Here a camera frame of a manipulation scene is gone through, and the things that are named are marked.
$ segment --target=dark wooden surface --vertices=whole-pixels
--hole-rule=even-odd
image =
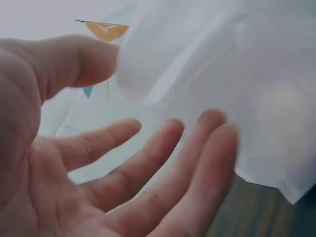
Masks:
[[[296,205],[278,190],[236,181],[207,237],[316,237],[316,188]]]

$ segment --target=skin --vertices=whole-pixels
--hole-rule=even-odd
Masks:
[[[226,124],[222,112],[204,112],[171,168],[119,208],[169,158],[183,133],[180,121],[166,121],[126,163],[80,185],[67,173],[127,141],[141,129],[140,122],[127,118],[75,137],[37,135],[44,101],[65,87],[109,78],[117,52],[113,45],[81,36],[0,40],[2,237],[206,234],[232,182],[238,146],[238,130]]]

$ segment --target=translucent paper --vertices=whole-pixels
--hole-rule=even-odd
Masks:
[[[127,31],[117,83],[190,130],[209,108],[242,129],[236,173],[295,203],[316,182],[316,3],[158,0]]]

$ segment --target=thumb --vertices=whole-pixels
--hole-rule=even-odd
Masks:
[[[42,103],[65,87],[93,85],[111,77],[119,49],[84,36],[7,43],[34,70]]]

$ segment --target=orange pennant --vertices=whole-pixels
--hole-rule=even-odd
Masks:
[[[120,38],[129,26],[111,24],[111,23],[99,23],[99,22],[85,22],[88,29],[100,40],[106,42],[113,42]]]

